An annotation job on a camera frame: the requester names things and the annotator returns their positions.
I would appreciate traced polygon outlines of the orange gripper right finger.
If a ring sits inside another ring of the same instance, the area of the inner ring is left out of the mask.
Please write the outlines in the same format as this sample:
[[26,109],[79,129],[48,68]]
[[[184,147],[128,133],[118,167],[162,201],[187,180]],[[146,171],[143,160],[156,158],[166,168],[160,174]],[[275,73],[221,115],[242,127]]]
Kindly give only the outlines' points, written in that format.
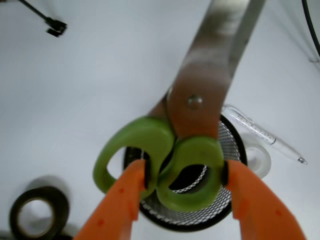
[[224,175],[242,240],[306,239],[295,216],[246,165],[226,160]]

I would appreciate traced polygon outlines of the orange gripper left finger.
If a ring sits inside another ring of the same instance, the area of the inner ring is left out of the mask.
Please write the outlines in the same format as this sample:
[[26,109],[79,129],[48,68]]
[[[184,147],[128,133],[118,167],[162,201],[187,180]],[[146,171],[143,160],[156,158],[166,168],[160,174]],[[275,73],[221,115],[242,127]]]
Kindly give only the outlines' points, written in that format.
[[129,240],[145,190],[146,161],[131,163],[109,189],[75,240]]

